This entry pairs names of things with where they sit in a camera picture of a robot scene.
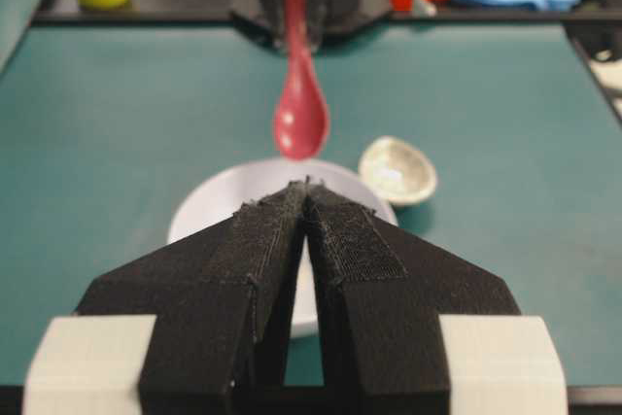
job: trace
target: small white dish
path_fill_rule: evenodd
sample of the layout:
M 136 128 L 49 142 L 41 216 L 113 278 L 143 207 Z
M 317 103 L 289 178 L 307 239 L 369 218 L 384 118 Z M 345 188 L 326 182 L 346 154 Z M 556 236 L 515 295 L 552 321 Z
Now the small white dish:
M 396 207 L 427 200 L 438 184 L 426 155 L 393 136 L 382 136 L 367 147 L 359 161 L 359 174 L 374 193 Z
M 243 202 L 260 199 L 283 189 L 291 180 L 304 180 L 307 175 L 312 181 L 324 182 L 329 189 L 375 209 L 377 217 L 397 225 L 391 206 L 351 170 L 316 159 L 292 162 L 275 157 L 231 167 L 202 182 L 177 209 L 168 230 L 168 243 L 223 221 Z M 295 291 L 292 337 L 313 334 L 317 330 L 313 270 L 305 242 Z

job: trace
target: white plate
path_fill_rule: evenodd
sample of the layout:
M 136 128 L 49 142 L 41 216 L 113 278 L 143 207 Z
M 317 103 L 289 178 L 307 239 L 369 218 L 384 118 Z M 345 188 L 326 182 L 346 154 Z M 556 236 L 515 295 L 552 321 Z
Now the white plate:
M 304 180 L 326 186 L 354 201 L 376 210 L 376 216 L 397 225 L 396 215 L 386 201 L 378 198 L 354 172 L 315 159 L 291 162 L 275 157 L 231 167 L 210 177 L 182 202 L 168 230 L 168 243 L 230 217 L 243 202 L 257 200 L 286 186 L 291 180 Z M 295 293 L 292 337 L 318 330 L 313 272 L 305 242 Z

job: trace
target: white bowl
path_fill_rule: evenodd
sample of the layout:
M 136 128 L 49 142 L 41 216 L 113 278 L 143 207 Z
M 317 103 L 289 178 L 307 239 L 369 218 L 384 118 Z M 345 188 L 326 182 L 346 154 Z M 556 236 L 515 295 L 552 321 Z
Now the white bowl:
M 426 155 L 393 136 L 382 136 L 367 147 L 359 174 L 378 196 L 396 207 L 427 200 L 438 184 L 436 170 Z
M 315 159 L 291 162 L 275 157 L 231 167 L 201 183 L 177 209 L 168 230 L 168 243 L 218 223 L 230 217 L 243 202 L 260 199 L 284 188 L 291 180 L 304 180 L 307 175 L 314 182 L 323 181 L 329 189 L 375 209 L 380 219 L 397 225 L 391 206 L 366 187 L 354 172 Z M 317 329 L 313 272 L 305 242 L 295 293 L 292 337 L 312 334 Z

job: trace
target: red spoon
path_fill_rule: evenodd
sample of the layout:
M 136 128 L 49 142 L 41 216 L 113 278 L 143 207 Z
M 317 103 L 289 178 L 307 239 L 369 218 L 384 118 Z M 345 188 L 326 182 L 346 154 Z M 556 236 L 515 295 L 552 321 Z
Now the red spoon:
M 274 139 L 281 154 L 305 159 L 320 152 L 328 136 L 328 106 L 307 46 L 305 0 L 285 0 L 288 74 L 274 114 Z

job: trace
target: spoon handle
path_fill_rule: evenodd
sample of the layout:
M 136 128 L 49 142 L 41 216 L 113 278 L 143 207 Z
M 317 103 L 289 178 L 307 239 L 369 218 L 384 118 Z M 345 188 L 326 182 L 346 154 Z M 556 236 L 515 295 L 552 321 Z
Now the spoon handle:
M 306 38 L 305 0 L 284 0 L 285 35 L 288 54 L 293 56 L 308 54 Z

